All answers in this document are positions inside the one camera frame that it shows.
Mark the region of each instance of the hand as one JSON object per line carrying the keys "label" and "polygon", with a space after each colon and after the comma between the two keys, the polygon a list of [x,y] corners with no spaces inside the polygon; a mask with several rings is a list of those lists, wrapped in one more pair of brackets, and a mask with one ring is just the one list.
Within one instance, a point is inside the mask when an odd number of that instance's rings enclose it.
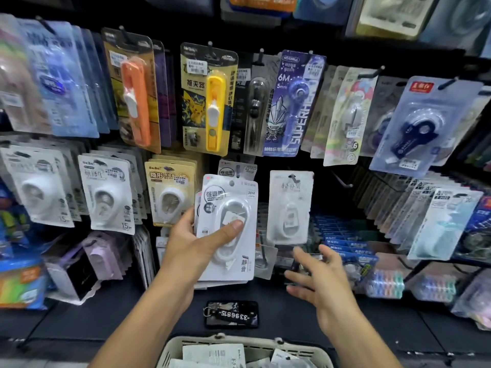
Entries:
{"label": "hand", "polygon": [[328,259],[327,263],[313,258],[300,247],[294,247],[295,260],[306,267],[312,276],[285,271],[287,279],[304,286],[289,285],[286,290],[316,307],[319,326],[329,336],[344,318],[358,316],[361,311],[339,254],[325,245],[319,245],[319,251]]}
{"label": "hand", "polygon": [[240,220],[230,222],[218,231],[201,238],[193,234],[194,208],[189,208],[172,228],[167,241],[156,284],[173,283],[184,292],[183,313],[193,300],[194,284],[210,263],[215,251],[235,238],[243,228]]}

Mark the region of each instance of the white plastic basket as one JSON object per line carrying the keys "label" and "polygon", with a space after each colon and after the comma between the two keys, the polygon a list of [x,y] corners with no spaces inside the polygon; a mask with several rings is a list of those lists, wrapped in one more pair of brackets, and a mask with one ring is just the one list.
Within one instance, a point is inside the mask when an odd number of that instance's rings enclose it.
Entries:
{"label": "white plastic basket", "polygon": [[254,362],[271,358],[274,349],[281,349],[292,355],[310,359],[318,368],[334,368],[327,352],[320,347],[294,345],[282,339],[267,340],[252,337],[227,336],[218,333],[210,337],[174,337],[165,345],[156,368],[168,368],[170,359],[182,359],[184,345],[212,345],[217,343],[242,343],[245,361]]}

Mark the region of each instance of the finger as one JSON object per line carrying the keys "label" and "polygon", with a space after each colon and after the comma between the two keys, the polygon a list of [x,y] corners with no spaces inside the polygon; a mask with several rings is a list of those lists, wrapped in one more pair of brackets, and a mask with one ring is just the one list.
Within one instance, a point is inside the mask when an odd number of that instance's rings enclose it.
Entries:
{"label": "finger", "polygon": [[290,270],[285,271],[285,278],[291,280],[294,283],[306,286],[311,290],[315,291],[314,279],[311,276],[299,274],[298,272],[293,272]]}
{"label": "finger", "polygon": [[293,248],[293,256],[297,262],[308,268],[310,272],[313,272],[315,267],[321,265],[321,261],[312,257],[309,253],[305,253],[301,247]]}
{"label": "finger", "polygon": [[334,249],[328,247],[327,245],[319,245],[319,252],[327,258],[327,263],[332,263],[334,265],[342,264],[341,256]]}
{"label": "finger", "polygon": [[232,241],[242,231],[243,227],[243,222],[236,219],[213,234],[196,240],[196,245],[209,253],[214,253],[219,247]]}
{"label": "finger", "polygon": [[183,214],[179,222],[177,222],[174,227],[175,229],[185,229],[186,231],[193,232],[194,223],[194,207],[192,206],[186,213]]}
{"label": "finger", "polygon": [[315,302],[315,293],[307,288],[303,288],[301,286],[288,285],[286,287],[286,291],[291,294],[293,297],[297,297],[303,299],[304,301],[310,302],[314,305]]}

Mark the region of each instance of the orange paper clip dispenser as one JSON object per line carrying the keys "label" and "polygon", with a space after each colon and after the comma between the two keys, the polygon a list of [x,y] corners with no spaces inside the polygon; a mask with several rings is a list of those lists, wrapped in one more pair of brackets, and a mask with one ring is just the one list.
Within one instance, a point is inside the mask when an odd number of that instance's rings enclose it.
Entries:
{"label": "orange paper clip dispenser", "polygon": [[218,152],[224,127],[225,74],[212,71],[206,78],[206,151]]}
{"label": "orange paper clip dispenser", "polygon": [[133,138],[138,146],[150,146],[150,116],[145,85],[145,62],[139,58],[121,62],[123,99],[128,106]]}

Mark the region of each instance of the right hand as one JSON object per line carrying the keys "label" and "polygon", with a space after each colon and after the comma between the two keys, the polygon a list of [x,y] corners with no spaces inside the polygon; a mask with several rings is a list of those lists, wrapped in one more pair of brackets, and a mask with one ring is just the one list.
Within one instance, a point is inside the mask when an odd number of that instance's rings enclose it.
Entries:
{"label": "right hand", "polygon": [[285,277],[302,286],[289,285],[288,293],[313,304],[317,309],[317,321],[325,335],[329,336],[346,318],[361,314],[341,257],[333,249],[319,245],[327,262],[315,259],[302,248],[294,247],[295,260],[307,268],[312,276],[285,271]]}

